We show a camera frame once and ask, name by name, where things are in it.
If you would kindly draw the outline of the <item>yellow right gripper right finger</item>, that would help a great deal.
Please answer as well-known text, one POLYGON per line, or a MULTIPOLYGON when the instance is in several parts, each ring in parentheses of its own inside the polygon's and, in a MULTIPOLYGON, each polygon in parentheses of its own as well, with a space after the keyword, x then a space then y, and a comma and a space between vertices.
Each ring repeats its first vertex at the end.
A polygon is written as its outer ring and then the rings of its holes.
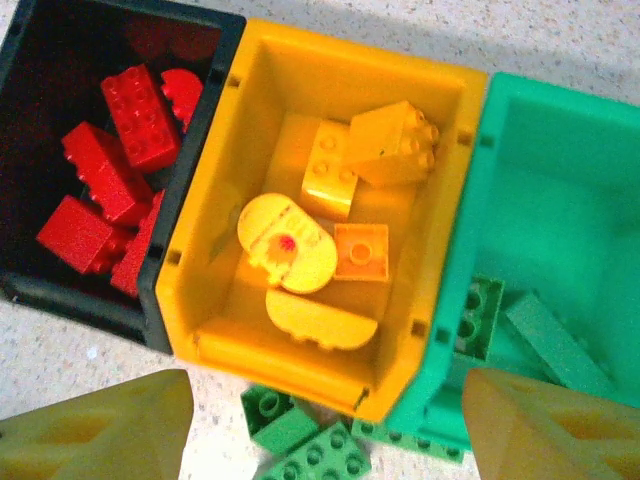
POLYGON ((636 479, 639 411, 501 370, 474 368, 464 421, 483 479, 636 479))

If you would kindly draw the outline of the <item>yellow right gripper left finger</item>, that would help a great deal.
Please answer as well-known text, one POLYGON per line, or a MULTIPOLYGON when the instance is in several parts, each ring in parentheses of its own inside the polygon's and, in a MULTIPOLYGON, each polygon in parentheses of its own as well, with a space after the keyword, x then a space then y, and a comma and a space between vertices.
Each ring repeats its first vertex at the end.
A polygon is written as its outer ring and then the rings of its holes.
POLYGON ((176 479, 194 399, 158 371, 1 422, 4 479, 176 479))

